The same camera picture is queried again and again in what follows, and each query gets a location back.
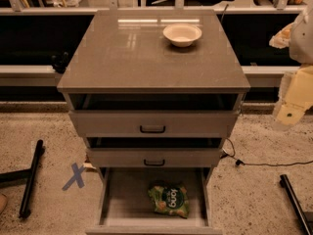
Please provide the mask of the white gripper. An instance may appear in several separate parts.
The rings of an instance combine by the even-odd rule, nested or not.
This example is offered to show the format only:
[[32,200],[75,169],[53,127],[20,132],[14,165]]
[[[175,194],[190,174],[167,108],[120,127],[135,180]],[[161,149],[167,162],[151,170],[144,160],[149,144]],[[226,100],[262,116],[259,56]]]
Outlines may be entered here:
[[279,100],[273,110],[273,128],[282,131],[290,129],[312,106],[313,72],[287,72],[281,80]]

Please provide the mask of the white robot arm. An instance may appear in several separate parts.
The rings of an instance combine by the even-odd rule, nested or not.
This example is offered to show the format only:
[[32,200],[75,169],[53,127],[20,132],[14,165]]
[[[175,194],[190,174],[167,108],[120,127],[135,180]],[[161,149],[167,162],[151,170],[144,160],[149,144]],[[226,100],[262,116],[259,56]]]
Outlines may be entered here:
[[300,63],[297,71],[284,74],[273,110],[273,126],[287,130],[313,106],[313,6],[308,5],[293,23],[273,36],[270,45],[288,47],[290,57]]

